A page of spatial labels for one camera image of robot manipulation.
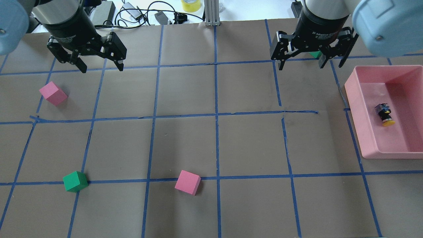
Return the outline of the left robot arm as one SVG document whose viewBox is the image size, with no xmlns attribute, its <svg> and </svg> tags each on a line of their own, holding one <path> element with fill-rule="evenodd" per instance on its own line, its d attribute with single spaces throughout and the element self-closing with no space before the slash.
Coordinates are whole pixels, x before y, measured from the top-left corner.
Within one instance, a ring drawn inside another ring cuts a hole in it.
<svg viewBox="0 0 423 238">
<path fill-rule="evenodd" d="M 1 55 L 17 48 L 29 28 L 30 15 L 51 34 L 47 48 L 60 63 L 69 63 L 86 73 L 81 56 L 99 56 L 123 71 L 127 48 L 115 32 L 106 36 L 97 33 L 83 0 L 2 0 Z"/>
</svg>

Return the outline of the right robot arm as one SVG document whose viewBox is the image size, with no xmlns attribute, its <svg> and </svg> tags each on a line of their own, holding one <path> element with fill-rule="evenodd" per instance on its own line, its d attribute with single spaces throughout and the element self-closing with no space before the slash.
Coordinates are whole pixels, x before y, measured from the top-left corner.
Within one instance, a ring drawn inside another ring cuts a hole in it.
<svg viewBox="0 0 423 238">
<path fill-rule="evenodd" d="M 299 53 L 321 52 L 319 67 L 348 59 L 361 38 L 372 55 L 402 56 L 423 47 L 421 0 L 305 0 L 292 34 L 277 31 L 269 49 L 279 70 Z"/>
</svg>

